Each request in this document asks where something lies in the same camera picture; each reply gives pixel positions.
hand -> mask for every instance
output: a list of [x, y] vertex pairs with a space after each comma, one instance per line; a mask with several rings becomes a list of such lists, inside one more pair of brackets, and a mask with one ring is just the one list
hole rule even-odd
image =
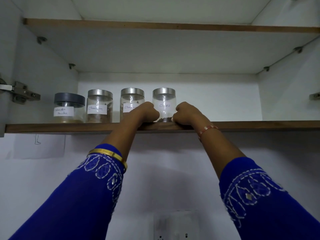
[[187, 102], [182, 102], [176, 107], [177, 112], [173, 115], [173, 121], [182, 125], [191, 125], [203, 122], [206, 125], [210, 124], [210, 120], [205, 117], [199, 109]]
[[144, 102], [130, 112], [137, 116], [140, 124], [144, 122], [154, 122], [160, 117], [160, 113], [154, 109], [153, 103]]

gold bangle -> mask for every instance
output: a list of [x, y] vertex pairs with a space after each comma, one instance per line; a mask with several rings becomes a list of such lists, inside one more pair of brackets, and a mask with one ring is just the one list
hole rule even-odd
[[109, 150], [106, 150], [106, 149], [95, 148], [95, 149], [92, 149], [88, 153], [88, 155], [91, 154], [91, 153], [101, 153], [101, 154], [113, 157], [113, 158], [119, 160], [123, 164], [125, 170], [127, 170], [127, 168], [128, 168], [127, 162], [125, 160], [123, 160], [123, 158], [120, 155], [118, 155], [117, 153], [115, 153], [115, 152], [112, 152], [112, 151], [109, 151]]

blue embroidered sleeve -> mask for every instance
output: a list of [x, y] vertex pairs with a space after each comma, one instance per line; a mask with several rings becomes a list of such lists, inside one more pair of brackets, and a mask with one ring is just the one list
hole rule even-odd
[[250, 158], [229, 162], [219, 185], [242, 240], [320, 239], [320, 223]]
[[104, 240], [124, 171], [117, 159], [88, 155], [9, 240]]

person's left arm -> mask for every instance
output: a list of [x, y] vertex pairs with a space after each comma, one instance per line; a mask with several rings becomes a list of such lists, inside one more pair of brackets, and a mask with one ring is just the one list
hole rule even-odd
[[9, 240], [105, 239], [137, 128], [158, 117], [150, 102], [129, 112]]

drawing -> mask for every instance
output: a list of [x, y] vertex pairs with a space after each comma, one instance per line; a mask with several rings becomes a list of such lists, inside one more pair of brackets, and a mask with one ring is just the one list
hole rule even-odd
[[35, 137], [34, 137], [34, 138], [35, 138], [34, 144], [35, 144], [35, 145], [41, 145], [41, 142], [38, 141], [39, 135], [38, 135], [38, 134], [35, 134]]

